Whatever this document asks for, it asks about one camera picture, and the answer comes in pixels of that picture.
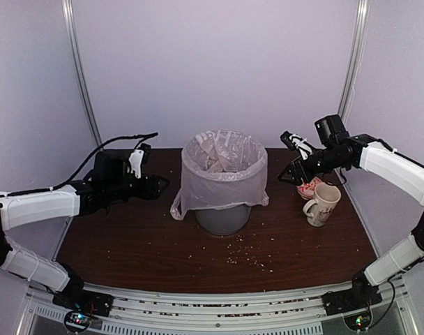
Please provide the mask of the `pink plastic trash bag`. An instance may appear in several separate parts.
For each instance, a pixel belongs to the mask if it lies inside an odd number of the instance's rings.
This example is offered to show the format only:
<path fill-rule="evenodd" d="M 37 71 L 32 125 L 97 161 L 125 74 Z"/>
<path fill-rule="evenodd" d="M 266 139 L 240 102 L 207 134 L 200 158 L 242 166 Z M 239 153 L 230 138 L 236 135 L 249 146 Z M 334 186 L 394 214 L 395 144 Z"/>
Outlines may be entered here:
<path fill-rule="evenodd" d="M 266 206 L 268 153 L 239 131 L 204 131 L 181 151 L 181 186 L 170 214 L 182 221 L 188 211 Z"/>

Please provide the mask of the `grey mesh trash bin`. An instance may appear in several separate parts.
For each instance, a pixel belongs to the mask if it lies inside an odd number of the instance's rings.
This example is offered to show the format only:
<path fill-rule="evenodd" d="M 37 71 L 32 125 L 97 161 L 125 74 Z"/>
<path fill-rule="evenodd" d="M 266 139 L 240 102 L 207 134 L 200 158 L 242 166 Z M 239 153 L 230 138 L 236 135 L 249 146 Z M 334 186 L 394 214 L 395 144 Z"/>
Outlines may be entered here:
<path fill-rule="evenodd" d="M 209 234 L 229 236 L 242 230 L 250 218 L 252 207 L 245 204 L 228 209 L 202 209 L 195 212 L 199 225 Z"/>

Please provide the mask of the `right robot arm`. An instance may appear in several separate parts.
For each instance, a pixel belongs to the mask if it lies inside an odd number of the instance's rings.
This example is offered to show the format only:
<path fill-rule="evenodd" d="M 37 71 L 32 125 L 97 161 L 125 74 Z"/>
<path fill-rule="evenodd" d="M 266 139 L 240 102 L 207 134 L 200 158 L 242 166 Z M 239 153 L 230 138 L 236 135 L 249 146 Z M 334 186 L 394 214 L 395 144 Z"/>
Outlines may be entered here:
<path fill-rule="evenodd" d="M 402 155 L 382 139 L 367 134 L 351 136 L 336 114 L 316 121 L 315 127 L 323 144 L 321 149 L 288 131 L 280 136 L 282 143 L 300 156 L 278 175 L 279 181 L 300 186 L 336 168 L 357 168 L 390 182 L 424 208 L 424 165 Z M 353 308 L 362 307 L 372 298 L 375 288 L 423 260 L 424 210 L 408 237 L 353 277 L 347 303 Z"/>

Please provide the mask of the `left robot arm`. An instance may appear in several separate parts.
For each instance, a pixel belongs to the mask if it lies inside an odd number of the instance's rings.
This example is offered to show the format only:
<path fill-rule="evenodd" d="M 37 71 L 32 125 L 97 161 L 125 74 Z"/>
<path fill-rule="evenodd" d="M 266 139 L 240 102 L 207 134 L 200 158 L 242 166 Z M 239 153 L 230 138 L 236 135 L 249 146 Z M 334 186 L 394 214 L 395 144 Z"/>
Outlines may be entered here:
<path fill-rule="evenodd" d="M 6 231 L 54 218 L 88 216 L 131 198 L 156 200 L 169 180 L 142 172 L 149 148 L 104 149 L 91 154 L 93 168 L 81 180 L 59 186 L 0 193 L 0 270 L 35 281 L 59 295 L 75 310 L 89 304 L 84 281 L 69 267 L 19 245 Z"/>

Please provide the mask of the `red patterned bowl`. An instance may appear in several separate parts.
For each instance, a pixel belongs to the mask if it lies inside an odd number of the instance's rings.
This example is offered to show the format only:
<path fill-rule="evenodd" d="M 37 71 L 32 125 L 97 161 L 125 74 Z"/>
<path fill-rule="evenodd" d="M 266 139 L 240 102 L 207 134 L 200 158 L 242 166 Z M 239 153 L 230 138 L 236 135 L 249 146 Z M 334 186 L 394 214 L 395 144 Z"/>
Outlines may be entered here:
<path fill-rule="evenodd" d="M 322 182 L 322 180 L 319 177 L 315 177 L 310 181 L 309 183 L 302 184 L 300 186 L 296 187 L 297 193 L 300 195 L 300 197 L 304 200 L 310 200 L 312 199 L 316 187 Z"/>

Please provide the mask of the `cream patterned mug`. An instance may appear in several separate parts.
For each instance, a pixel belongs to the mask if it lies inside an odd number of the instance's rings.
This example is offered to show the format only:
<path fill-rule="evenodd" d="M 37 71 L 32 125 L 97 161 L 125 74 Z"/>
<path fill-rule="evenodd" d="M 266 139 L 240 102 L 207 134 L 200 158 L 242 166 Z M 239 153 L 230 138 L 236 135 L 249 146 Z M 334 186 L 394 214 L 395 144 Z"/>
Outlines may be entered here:
<path fill-rule="evenodd" d="M 313 196 L 303 206 L 303 214 L 307 222 L 316 228 L 323 227 L 341 199 L 341 192 L 337 186 L 326 183 L 318 184 Z"/>

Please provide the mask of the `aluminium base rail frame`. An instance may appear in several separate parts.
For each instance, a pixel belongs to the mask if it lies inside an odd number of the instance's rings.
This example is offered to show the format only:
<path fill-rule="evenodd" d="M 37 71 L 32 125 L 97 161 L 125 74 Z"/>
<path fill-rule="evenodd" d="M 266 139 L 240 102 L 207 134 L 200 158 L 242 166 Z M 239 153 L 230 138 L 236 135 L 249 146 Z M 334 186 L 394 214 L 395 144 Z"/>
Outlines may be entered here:
<path fill-rule="evenodd" d="M 382 301 L 369 309 L 328 315 L 321 297 L 348 282 L 297 290 L 241 294 L 176 294 L 88 284 L 111 295 L 108 316 L 97 316 L 85 334 L 356 334 L 349 325 L 372 316 L 367 334 L 420 334 L 404 281 L 383 284 Z"/>

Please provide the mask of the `right aluminium corner post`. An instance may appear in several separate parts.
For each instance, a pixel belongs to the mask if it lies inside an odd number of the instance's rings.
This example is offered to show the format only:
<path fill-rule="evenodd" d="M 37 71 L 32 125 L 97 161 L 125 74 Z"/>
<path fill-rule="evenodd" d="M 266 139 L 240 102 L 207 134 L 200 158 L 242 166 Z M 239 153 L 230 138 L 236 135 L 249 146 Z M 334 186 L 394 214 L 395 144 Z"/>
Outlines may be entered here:
<path fill-rule="evenodd" d="M 370 1 L 358 1 L 347 72 L 345 75 L 344 85 L 338 105 L 338 115 L 342 118 L 343 121 L 347 120 L 349 114 L 351 98 L 354 95 L 354 84 L 361 65 L 369 9 Z"/>

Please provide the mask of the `aluminium corner post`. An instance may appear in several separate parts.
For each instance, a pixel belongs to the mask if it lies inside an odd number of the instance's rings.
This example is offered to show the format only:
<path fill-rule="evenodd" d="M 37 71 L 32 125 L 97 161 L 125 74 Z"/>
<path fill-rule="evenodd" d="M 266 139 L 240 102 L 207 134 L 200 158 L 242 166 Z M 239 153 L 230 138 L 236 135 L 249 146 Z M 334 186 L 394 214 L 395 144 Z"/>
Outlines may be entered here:
<path fill-rule="evenodd" d="M 99 127 L 97 125 L 96 117 L 93 112 L 93 107 L 91 104 L 86 76 L 84 74 L 82 56 L 80 53 L 79 41 L 77 38 L 77 28 L 75 24 L 75 16 L 73 11 L 73 1 L 63 0 L 61 3 L 63 8 L 63 18 L 66 24 L 66 31 L 67 31 L 68 40 L 70 43 L 70 51 L 72 54 L 73 63 L 75 67 L 77 85 L 78 85 L 79 93 L 82 99 L 84 113 L 86 115 L 91 136 L 94 142 L 96 143 L 96 145 L 100 145 L 102 142 L 102 139 L 101 139 Z"/>
<path fill-rule="evenodd" d="M 345 75 L 344 85 L 338 105 L 338 115 L 342 118 L 343 121 L 347 120 L 349 114 L 351 98 L 354 95 L 354 84 L 361 65 L 369 9 L 370 1 L 358 1 L 347 72 Z"/>

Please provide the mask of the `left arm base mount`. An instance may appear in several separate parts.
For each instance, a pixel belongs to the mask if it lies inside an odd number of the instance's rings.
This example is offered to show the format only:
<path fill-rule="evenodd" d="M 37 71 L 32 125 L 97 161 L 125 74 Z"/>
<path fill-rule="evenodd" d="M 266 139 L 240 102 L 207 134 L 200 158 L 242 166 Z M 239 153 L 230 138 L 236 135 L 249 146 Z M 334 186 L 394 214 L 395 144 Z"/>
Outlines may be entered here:
<path fill-rule="evenodd" d="M 85 332 L 99 323 L 100 317 L 108 317 L 114 302 L 112 295 L 89 290 L 83 290 L 77 301 L 64 297 L 62 292 L 52 295 L 54 305 L 68 309 L 63 317 L 63 326 L 73 334 Z"/>

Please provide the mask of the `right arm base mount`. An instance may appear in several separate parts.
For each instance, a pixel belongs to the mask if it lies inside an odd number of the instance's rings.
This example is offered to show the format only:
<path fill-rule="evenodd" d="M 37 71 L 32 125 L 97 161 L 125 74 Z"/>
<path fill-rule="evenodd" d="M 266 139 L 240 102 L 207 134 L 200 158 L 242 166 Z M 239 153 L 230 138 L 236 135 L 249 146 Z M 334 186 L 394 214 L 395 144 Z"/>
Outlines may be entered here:
<path fill-rule="evenodd" d="M 368 330 L 373 323 L 372 307 L 382 302 L 378 292 L 356 297 L 353 289 L 327 292 L 321 299 L 327 316 L 341 315 L 345 326 L 358 333 Z"/>

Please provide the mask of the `left aluminium corner post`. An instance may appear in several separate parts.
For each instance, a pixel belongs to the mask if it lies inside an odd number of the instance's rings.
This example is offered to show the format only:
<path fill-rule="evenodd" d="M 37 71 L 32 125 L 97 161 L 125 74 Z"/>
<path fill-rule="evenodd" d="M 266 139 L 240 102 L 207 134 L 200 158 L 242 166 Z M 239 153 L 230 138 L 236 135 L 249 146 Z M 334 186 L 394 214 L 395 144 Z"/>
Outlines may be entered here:
<path fill-rule="evenodd" d="M 73 11 L 73 1 L 63 0 L 61 3 L 63 8 L 63 18 L 66 24 L 66 31 L 67 31 L 68 40 L 70 43 L 70 51 L 72 54 L 73 63 L 75 67 L 77 85 L 78 85 L 79 93 L 82 99 L 84 113 L 86 115 L 91 136 L 94 142 L 96 143 L 96 145 L 100 145 L 102 142 L 102 139 L 101 139 L 99 127 L 97 125 L 96 117 L 93 112 L 93 107 L 91 104 L 86 76 L 84 74 L 82 56 L 80 53 L 79 41 L 77 38 L 77 28 L 75 24 L 75 16 Z"/>

